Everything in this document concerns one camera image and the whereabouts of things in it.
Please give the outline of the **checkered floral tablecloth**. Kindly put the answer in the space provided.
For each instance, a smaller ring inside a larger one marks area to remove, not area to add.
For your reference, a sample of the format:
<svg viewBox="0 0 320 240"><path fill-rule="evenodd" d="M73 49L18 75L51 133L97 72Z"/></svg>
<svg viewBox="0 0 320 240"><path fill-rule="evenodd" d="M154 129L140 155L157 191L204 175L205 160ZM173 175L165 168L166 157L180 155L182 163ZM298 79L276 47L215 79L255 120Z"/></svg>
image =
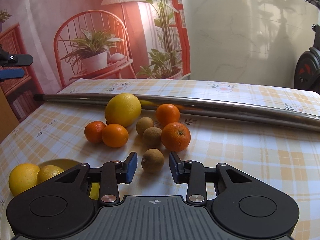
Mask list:
<svg viewBox="0 0 320 240"><path fill-rule="evenodd" d="M131 93L213 99L276 107L289 113L319 115L319 95L289 88L191 80L78 80L63 93ZM95 145L84 136L85 126L104 121L101 107L46 103L34 111L1 143L1 218L11 199L8 178L21 163L36 165L71 159L99 167L123 160L146 145L135 126L129 127L127 144L118 149ZM289 194L300 209L295 239L319 239L319 134L216 118L183 115L191 132L188 148L180 153L214 167L228 163Z"/></svg>

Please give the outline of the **large yellow lemon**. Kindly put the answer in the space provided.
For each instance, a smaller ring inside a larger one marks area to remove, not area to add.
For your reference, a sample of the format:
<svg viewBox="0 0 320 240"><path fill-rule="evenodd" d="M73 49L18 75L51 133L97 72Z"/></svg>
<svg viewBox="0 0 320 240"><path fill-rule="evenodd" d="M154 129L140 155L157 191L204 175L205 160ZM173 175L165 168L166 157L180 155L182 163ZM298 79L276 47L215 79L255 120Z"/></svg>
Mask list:
<svg viewBox="0 0 320 240"><path fill-rule="evenodd" d="M105 108L105 119L108 125L119 124L128 127L140 116L141 111L141 103L135 95L121 93L108 102Z"/></svg>
<svg viewBox="0 0 320 240"><path fill-rule="evenodd" d="M37 185L40 168L31 163L17 165L9 175L9 188L13 196Z"/></svg>

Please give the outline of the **black exercise bike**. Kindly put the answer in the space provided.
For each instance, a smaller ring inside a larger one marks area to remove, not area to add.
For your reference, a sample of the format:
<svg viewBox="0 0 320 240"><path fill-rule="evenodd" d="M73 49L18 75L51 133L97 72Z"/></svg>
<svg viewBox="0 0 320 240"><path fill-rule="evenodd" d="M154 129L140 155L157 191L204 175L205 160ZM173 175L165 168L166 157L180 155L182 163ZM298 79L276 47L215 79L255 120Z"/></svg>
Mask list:
<svg viewBox="0 0 320 240"><path fill-rule="evenodd" d="M318 20L312 25L315 32L313 46L298 59L293 86L294 89L309 90L319 94L319 0L305 0L315 3L318 8Z"/></svg>

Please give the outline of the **yellow-green pear fruit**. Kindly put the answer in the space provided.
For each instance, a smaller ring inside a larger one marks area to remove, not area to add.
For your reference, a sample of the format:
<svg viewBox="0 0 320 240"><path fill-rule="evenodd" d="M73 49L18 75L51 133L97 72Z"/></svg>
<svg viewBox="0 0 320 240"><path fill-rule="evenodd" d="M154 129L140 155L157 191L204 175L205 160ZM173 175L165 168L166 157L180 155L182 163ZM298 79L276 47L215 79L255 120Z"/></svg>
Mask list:
<svg viewBox="0 0 320 240"><path fill-rule="evenodd" d="M37 183L40 184L44 181L47 181L48 179L53 178L62 172L64 172L64 170L55 165L43 166L40 168L37 174Z"/></svg>

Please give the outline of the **brown kiwi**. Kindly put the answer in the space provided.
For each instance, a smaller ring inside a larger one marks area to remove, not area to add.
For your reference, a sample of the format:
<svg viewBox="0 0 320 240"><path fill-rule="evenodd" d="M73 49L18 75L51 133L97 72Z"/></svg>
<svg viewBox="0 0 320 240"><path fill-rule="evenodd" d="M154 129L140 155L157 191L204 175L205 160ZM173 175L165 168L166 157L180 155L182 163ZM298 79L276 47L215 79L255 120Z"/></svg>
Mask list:
<svg viewBox="0 0 320 240"><path fill-rule="evenodd" d="M143 133L143 141L148 146L158 146L161 143L162 130L158 127L149 127Z"/></svg>
<svg viewBox="0 0 320 240"><path fill-rule="evenodd" d="M136 123L136 131L139 135L143 135L146 129L153 127L154 122L150 117L142 117Z"/></svg>
<svg viewBox="0 0 320 240"><path fill-rule="evenodd" d="M141 165L145 172L159 172L164 165L164 155L156 148L149 149L144 153Z"/></svg>

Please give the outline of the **long metal pole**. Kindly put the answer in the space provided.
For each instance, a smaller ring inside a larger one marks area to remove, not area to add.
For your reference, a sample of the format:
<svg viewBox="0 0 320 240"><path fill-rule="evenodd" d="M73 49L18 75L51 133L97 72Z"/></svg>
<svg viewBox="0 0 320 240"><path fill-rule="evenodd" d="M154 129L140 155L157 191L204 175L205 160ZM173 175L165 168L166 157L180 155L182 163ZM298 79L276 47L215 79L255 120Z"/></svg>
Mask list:
<svg viewBox="0 0 320 240"><path fill-rule="evenodd" d="M35 94L34 100L37 102L106 106L114 97L115 95L111 93ZM255 122L319 132L319 116L308 113L213 99L159 95L137 95L136 97L140 101L142 109L146 110L155 110L161 104L170 103L175 105L183 114Z"/></svg>

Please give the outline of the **wooden cabinet panel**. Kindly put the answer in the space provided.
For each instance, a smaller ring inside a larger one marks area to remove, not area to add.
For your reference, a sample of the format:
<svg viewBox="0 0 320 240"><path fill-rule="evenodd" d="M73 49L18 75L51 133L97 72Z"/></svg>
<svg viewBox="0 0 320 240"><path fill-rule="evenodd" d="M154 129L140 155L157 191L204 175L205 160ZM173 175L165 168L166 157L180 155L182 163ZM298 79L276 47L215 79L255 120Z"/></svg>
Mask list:
<svg viewBox="0 0 320 240"><path fill-rule="evenodd" d="M19 122L9 103L0 89L0 142L2 142L17 126Z"/></svg>

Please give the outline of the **printed room backdrop banner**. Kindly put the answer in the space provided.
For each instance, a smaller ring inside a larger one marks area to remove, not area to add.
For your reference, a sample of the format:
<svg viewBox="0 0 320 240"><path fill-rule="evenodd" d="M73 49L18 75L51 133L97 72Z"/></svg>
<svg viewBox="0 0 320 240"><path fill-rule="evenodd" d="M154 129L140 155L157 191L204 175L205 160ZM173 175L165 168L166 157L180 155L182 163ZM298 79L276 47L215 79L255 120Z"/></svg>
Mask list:
<svg viewBox="0 0 320 240"><path fill-rule="evenodd" d="M18 121L79 79L190 75L182 0L1 0L1 45L30 54L20 79L1 82Z"/></svg>

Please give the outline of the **orange mandarin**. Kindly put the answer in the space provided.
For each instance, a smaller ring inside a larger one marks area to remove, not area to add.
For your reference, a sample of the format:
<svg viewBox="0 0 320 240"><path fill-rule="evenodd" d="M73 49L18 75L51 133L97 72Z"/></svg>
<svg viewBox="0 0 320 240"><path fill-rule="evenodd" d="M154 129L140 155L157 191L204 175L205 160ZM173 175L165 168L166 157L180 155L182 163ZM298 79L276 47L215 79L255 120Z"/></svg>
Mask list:
<svg viewBox="0 0 320 240"><path fill-rule="evenodd" d="M102 121L90 122L84 129L84 135L86 139L93 144L101 143L103 141L102 131L105 127L106 124Z"/></svg>
<svg viewBox="0 0 320 240"><path fill-rule="evenodd" d="M181 152L189 146L191 133L184 124L172 122L163 128L161 141L167 150Z"/></svg>
<svg viewBox="0 0 320 240"><path fill-rule="evenodd" d="M156 109L156 118L160 125L166 126L180 120L180 111L176 106L165 103Z"/></svg>
<svg viewBox="0 0 320 240"><path fill-rule="evenodd" d="M103 143L112 148L120 148L124 146L128 139L129 133L125 127L119 124L109 124L102 130Z"/></svg>

